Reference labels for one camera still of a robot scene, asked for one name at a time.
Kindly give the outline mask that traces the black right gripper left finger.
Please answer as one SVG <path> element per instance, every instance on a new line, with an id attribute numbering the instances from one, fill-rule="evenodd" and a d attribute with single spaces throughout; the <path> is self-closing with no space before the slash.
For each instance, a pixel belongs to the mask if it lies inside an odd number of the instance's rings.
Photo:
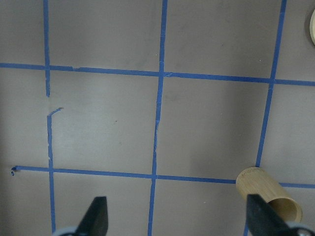
<path id="1" fill-rule="evenodd" d="M 95 197 L 76 229 L 77 236 L 105 236 L 108 232 L 107 198 Z"/>

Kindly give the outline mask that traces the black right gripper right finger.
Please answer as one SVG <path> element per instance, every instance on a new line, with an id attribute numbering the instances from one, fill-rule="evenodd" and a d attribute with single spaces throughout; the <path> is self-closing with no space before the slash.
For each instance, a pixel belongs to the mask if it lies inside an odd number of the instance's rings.
<path id="1" fill-rule="evenodd" d="M 289 236 L 289 226 L 258 194 L 248 194 L 246 222 L 253 236 Z"/>

